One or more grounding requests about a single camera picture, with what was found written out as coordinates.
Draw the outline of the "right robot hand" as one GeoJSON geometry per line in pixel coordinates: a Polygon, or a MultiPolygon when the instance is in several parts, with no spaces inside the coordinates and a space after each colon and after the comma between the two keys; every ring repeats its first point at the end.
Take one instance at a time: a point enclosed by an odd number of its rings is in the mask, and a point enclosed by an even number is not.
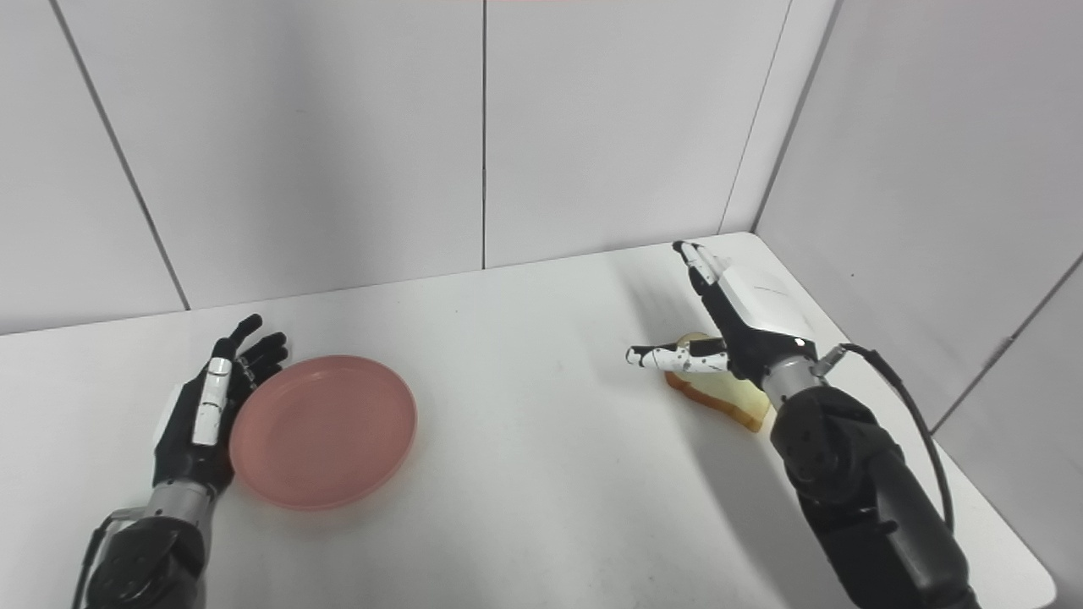
{"type": "Polygon", "coordinates": [[[784,361],[815,363],[813,332],[788,289],[773,275],[718,259],[689,239],[673,242],[690,284],[719,337],[632,346],[627,363],[670,373],[728,373],[760,386],[784,361]]]}

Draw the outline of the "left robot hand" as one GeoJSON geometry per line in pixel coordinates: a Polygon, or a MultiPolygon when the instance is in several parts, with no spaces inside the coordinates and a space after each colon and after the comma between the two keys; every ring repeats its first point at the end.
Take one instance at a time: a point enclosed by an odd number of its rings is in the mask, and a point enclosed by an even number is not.
{"type": "Polygon", "coordinates": [[[152,485],[186,481],[201,485],[212,497],[229,489],[234,478],[231,435],[244,404],[260,385],[283,370],[287,337],[274,332],[245,348],[263,325],[249,315],[218,339],[205,365],[179,389],[154,453],[152,485]]]}

